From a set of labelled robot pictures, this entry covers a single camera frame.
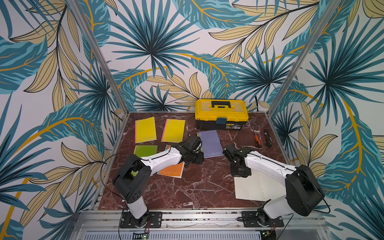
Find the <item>yellow cover notebook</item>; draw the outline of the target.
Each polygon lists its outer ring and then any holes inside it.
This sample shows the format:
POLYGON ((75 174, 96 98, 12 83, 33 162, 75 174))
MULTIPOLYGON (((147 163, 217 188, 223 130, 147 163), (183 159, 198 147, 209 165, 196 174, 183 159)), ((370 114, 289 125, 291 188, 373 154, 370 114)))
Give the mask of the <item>yellow cover notebook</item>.
POLYGON ((155 118, 135 121, 135 143, 144 143, 157 139, 155 118))
POLYGON ((183 141, 185 120, 167 119, 162 142, 179 143, 183 141))

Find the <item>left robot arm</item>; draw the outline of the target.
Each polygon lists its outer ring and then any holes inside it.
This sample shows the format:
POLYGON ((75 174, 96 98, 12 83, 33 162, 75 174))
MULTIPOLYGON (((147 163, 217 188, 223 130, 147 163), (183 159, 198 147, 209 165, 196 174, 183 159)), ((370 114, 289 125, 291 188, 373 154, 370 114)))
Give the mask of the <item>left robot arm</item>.
POLYGON ((140 228, 150 220, 143 193, 151 176, 182 162, 201 165, 204 154, 200 151, 202 140, 189 136, 185 141, 172 144, 167 150, 140 158, 131 154, 113 179, 113 185, 125 201, 131 225, 140 228))

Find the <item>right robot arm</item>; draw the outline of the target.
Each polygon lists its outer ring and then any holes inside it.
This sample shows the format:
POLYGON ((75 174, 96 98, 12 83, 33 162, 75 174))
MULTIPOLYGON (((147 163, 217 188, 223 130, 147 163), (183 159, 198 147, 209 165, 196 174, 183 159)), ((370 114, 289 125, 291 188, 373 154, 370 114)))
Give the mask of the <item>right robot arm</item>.
POLYGON ((306 165, 287 165, 251 148, 237 149, 233 145, 227 146, 223 154, 231 163, 232 176, 247 178, 252 170, 257 170, 286 189, 285 195, 266 201, 257 210, 242 212, 238 219, 246 228, 283 227, 283 215, 307 217, 325 198, 317 178, 306 165))

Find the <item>yellow black toolbox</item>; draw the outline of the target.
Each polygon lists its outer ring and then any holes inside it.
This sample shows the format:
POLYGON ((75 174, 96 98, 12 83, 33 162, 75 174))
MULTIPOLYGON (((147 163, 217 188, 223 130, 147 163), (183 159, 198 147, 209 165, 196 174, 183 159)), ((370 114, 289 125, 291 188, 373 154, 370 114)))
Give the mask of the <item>yellow black toolbox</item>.
POLYGON ((199 99, 195 120, 200 130, 241 130, 249 120, 244 101, 199 99))

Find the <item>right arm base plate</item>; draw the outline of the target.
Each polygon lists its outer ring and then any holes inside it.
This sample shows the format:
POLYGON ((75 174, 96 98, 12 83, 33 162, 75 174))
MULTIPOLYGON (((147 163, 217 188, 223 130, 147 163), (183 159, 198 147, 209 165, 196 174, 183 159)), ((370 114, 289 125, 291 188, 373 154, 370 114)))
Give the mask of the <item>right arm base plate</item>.
POLYGON ((285 226, 281 217, 271 219, 260 211, 243 211, 237 221, 242 222, 245 228, 280 228, 285 226))

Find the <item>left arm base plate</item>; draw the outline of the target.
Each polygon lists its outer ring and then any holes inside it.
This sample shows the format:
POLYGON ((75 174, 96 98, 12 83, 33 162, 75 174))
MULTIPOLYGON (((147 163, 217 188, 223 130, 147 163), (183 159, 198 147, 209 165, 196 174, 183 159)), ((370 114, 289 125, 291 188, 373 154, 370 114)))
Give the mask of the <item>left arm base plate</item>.
POLYGON ((131 212, 124 212, 119 227, 122 229, 135 229, 149 227, 159 229, 162 225, 162 212, 147 211, 142 217, 136 219, 131 212))

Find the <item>aluminium front rail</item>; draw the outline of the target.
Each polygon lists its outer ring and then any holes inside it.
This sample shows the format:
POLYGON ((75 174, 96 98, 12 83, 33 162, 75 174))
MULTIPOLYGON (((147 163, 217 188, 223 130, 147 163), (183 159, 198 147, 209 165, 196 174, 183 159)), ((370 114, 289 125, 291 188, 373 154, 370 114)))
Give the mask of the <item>aluminium front rail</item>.
POLYGON ((319 214, 282 216, 282 227, 246 228, 244 209, 162 210, 159 228, 135 228, 120 211, 86 211, 78 218, 71 240, 330 240, 331 230, 319 214))

